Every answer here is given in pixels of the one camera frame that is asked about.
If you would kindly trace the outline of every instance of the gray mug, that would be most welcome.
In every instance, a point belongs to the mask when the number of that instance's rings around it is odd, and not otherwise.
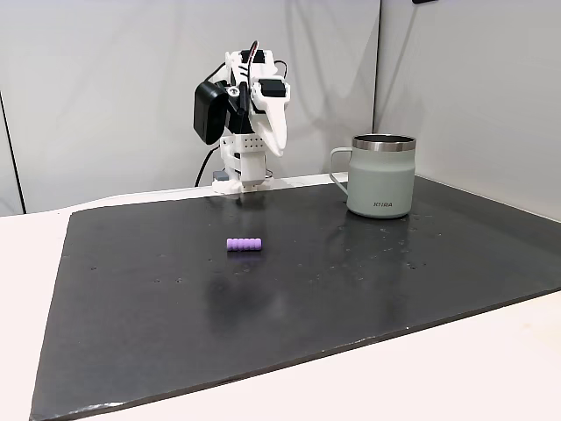
[[[407,136],[365,134],[353,138],[352,147],[333,149],[331,164],[335,153],[351,153],[347,188],[330,168],[331,180],[348,196],[349,210],[370,218],[408,214],[415,181],[415,146],[416,140]]]

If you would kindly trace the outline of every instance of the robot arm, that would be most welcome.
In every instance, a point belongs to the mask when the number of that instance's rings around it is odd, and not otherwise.
[[[283,155],[290,85],[277,72],[273,53],[255,42],[250,50],[226,53],[224,66],[195,92],[194,127],[205,143],[220,140],[224,171],[238,186],[226,192],[261,186],[266,150]],[[223,136],[225,127],[231,136]]]

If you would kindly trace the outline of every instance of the dark gray board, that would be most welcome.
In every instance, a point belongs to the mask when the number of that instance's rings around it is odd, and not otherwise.
[[[264,248],[226,253],[229,237]],[[558,223],[419,178],[395,220],[351,214],[334,185],[77,212],[32,419],[178,396],[559,290],[560,239]]]

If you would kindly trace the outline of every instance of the white wall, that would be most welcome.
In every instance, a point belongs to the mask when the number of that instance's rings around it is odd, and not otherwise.
[[[379,0],[0,0],[0,88],[26,206],[190,187],[208,151],[193,95],[258,39],[288,63],[274,175],[327,170],[370,132]],[[218,153],[211,171],[221,169]]]
[[[0,217],[20,213],[22,213],[21,200],[0,103]]]
[[[419,139],[420,175],[561,220],[561,2],[383,0],[381,15],[377,130]]]

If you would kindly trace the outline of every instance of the purple object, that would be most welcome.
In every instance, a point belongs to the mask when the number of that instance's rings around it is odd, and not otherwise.
[[[226,248],[229,252],[246,252],[260,250],[261,239],[227,239]]]

